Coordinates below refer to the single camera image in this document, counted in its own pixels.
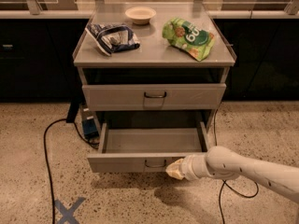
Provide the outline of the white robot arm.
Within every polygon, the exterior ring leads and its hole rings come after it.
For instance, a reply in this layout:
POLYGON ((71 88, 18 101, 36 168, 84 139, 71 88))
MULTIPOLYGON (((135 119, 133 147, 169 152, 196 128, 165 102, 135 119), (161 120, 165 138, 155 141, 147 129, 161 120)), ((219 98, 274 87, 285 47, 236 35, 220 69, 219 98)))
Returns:
POLYGON ((182 180, 197 180, 202 177, 221 179, 219 208, 222 224, 225 223, 221 208, 221 193, 229 179, 244 176, 256 185, 262 185, 285 198, 299 203, 299 168, 255 160, 241 156, 226 147, 212 147, 205 153, 188 155, 169 164, 165 171, 171 177, 182 180))

